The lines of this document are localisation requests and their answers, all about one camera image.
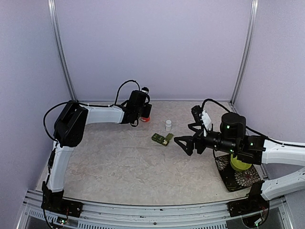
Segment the red pill bottle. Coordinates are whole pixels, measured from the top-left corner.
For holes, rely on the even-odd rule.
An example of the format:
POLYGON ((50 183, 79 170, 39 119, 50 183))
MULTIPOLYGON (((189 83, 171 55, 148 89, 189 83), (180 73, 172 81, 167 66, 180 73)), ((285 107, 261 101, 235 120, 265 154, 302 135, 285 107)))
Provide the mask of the red pill bottle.
POLYGON ((140 120, 142 122, 149 122, 150 121, 150 117, 140 117, 140 120))

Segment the white pill bottle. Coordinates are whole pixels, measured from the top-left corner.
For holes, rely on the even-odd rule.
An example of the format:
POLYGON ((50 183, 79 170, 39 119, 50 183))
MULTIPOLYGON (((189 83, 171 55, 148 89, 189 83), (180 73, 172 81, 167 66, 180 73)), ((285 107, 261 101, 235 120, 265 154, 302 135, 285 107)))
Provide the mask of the white pill bottle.
POLYGON ((172 128, 171 120, 166 120, 166 122, 165 122, 165 130, 169 132, 169 131, 171 131, 171 128, 172 128))

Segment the green weekly pill organizer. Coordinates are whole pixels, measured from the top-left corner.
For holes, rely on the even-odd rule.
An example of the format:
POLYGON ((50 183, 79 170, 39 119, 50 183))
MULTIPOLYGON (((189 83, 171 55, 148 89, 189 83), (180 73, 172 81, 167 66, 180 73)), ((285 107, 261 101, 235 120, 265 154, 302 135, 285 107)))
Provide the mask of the green weekly pill organizer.
POLYGON ((152 141, 155 141, 163 146, 168 146, 169 142, 172 140, 173 138, 173 134, 172 133, 168 133, 166 136, 162 136, 160 134, 153 134, 153 136, 151 137, 152 141))

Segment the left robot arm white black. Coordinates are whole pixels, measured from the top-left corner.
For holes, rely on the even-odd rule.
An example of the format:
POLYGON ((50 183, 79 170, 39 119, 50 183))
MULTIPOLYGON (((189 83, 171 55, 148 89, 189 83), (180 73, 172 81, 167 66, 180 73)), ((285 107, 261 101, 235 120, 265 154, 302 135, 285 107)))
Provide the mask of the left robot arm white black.
POLYGON ((108 106, 68 101, 54 124, 53 149, 48 161, 48 176, 42 185, 44 203, 56 212, 67 207, 63 197, 64 177, 72 152, 82 141, 86 125, 98 123, 130 124, 136 127, 141 117, 151 112, 149 89, 134 90, 122 104, 108 106))

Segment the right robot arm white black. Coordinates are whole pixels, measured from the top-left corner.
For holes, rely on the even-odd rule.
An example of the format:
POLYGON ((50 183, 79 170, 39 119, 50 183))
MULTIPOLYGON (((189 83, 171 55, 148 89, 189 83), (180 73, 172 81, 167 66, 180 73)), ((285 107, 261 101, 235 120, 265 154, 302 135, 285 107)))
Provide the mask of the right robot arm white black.
POLYGON ((280 142, 261 134, 246 135, 246 118, 232 112, 221 117, 220 130, 213 130, 209 115, 203 111, 193 114, 195 122, 189 129, 192 136, 175 137, 174 141, 187 155, 196 150, 201 154, 206 148, 231 154, 243 163, 252 165, 287 164, 301 169, 280 178, 256 182, 250 197, 244 200, 244 208, 255 211, 263 200, 272 200, 305 188, 305 145, 303 143, 280 142))

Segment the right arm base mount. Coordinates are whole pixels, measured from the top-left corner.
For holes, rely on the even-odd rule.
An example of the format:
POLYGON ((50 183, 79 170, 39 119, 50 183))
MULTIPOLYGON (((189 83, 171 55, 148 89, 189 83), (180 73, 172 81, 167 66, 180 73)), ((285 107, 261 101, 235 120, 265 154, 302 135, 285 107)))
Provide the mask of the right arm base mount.
POLYGON ((264 199, 241 199, 228 202, 230 217, 242 216, 269 208, 269 201, 264 199))

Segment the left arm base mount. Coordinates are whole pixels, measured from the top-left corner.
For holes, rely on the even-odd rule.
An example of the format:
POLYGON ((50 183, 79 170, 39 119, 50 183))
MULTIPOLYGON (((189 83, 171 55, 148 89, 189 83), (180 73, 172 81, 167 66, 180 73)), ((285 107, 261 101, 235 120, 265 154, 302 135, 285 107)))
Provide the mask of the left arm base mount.
POLYGON ((68 217, 79 218, 83 203, 68 199, 43 199, 41 208, 68 217))

